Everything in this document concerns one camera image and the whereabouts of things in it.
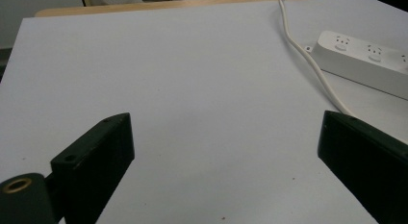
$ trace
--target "white table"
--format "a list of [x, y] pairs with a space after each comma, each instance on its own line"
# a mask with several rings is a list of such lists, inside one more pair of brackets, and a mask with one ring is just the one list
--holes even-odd
[[[375, 0], [286, 1], [323, 30], [404, 50], [408, 16]], [[359, 117], [408, 139], [408, 102], [325, 74]], [[102, 223], [375, 223], [317, 156], [326, 99], [277, 2], [24, 19], [0, 84], [0, 180], [48, 175], [99, 120], [132, 116], [136, 159]]]

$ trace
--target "electrical socket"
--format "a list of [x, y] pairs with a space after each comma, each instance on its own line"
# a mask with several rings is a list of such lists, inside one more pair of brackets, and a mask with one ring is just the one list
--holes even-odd
[[408, 100], [408, 53], [332, 31], [306, 51], [326, 72]]

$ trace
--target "wall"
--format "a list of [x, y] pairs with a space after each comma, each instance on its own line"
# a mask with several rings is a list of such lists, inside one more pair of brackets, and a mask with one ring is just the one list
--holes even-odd
[[0, 50], [13, 47], [24, 17], [44, 9], [81, 6], [82, 0], [0, 0]]

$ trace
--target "power outlet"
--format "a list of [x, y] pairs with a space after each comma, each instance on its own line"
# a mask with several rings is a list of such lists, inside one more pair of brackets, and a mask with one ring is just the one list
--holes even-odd
[[408, 53], [331, 31], [306, 51], [326, 72], [408, 100]]

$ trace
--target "white cable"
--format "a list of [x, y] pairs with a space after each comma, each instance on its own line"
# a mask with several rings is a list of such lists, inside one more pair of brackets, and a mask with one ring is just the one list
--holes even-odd
[[303, 58], [306, 59], [306, 61], [313, 67], [313, 70], [315, 70], [316, 75], [318, 76], [321, 84], [323, 85], [324, 89], [327, 92], [327, 96], [329, 97], [330, 101], [334, 104], [334, 106], [342, 113], [351, 115], [357, 118], [357, 116], [349, 110], [345, 104], [337, 97], [336, 93], [332, 89], [332, 87], [328, 84], [326, 78], [321, 72], [320, 67], [318, 64], [315, 62], [315, 60], [305, 51], [303, 50], [302, 47], [298, 43], [296, 43], [292, 38], [291, 35], [289, 34], [289, 28], [288, 28], [288, 19], [286, 17], [286, 12], [285, 12], [285, 5], [283, 3], [284, 0], [279, 0], [279, 5], [282, 11], [282, 18], [283, 18], [283, 26], [285, 29], [285, 35], [286, 38], [288, 39], [289, 43], [303, 56]]

